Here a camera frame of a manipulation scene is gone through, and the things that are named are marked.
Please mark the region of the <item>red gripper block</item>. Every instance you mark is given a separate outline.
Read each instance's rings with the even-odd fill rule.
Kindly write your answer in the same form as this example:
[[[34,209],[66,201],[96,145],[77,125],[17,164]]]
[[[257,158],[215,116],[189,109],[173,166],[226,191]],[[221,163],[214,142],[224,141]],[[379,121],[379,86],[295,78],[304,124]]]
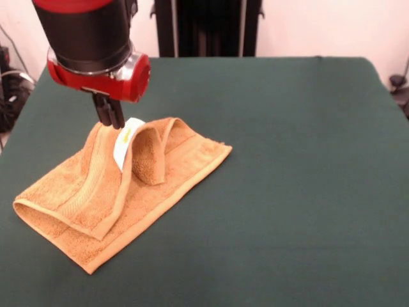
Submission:
[[[150,80],[150,61],[146,54],[133,51],[126,62],[116,70],[100,74],[71,72],[58,63],[55,52],[47,53],[47,68],[52,79],[79,91],[92,92],[99,121],[115,129],[125,126],[121,102],[136,103],[146,92]]]

